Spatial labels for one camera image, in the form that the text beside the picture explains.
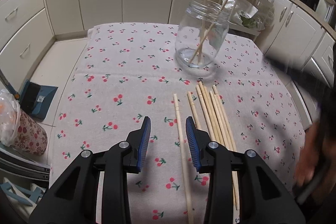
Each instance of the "drawer handle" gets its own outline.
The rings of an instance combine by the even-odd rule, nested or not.
[[[328,55],[328,63],[331,65],[331,69],[334,67],[334,60],[331,59],[330,55]]]
[[[19,9],[19,7],[16,7],[13,11],[11,11],[8,16],[5,17],[5,21],[8,21],[7,18],[14,12],[17,12],[17,10]]]
[[[29,49],[30,47],[30,43],[28,44],[28,46],[23,50],[23,52],[20,54],[20,57],[22,58],[22,55]]]
[[[285,8],[282,10],[282,12],[281,12],[281,14],[280,14],[279,22],[281,22],[282,18],[284,17],[284,14],[285,14],[286,10],[287,10],[287,7],[285,7]]]
[[[291,20],[291,18],[292,18],[292,15],[293,15],[293,13],[294,13],[294,12],[293,12],[293,11],[291,11],[291,13],[288,15],[285,27],[287,27],[287,25],[288,25],[289,21],[290,21],[290,20]]]

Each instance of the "hand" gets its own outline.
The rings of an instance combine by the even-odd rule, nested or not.
[[[315,122],[305,136],[304,147],[300,151],[299,162],[295,167],[295,179],[298,186],[311,181],[314,170],[319,161],[319,153],[315,147],[319,123]]]

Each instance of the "metal screw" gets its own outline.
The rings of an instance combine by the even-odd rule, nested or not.
[[[250,157],[250,158],[254,158],[257,153],[254,150],[247,150],[246,154]]]
[[[121,143],[119,143],[119,147],[120,148],[127,148],[128,146],[129,146],[128,142],[121,142]]]
[[[216,143],[216,142],[209,142],[209,147],[215,149],[215,148],[218,147],[218,143]]]
[[[81,153],[81,156],[83,158],[87,158],[88,156],[91,155],[91,152],[89,150],[84,150],[82,153]]]

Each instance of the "table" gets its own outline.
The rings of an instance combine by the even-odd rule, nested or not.
[[[87,48],[58,107],[50,184],[83,149],[108,150],[149,116],[152,131],[143,170],[128,175],[132,221],[187,223],[173,93],[185,121],[191,115],[186,92],[193,92],[207,130],[195,91],[203,81],[208,88],[217,85],[238,151],[254,149],[291,189],[305,134],[290,94],[260,50],[251,40],[228,34],[214,64],[189,69],[175,60],[177,30],[176,25],[152,23],[111,23],[89,30]],[[189,166],[194,222],[202,223],[209,176],[198,174],[191,161]]]

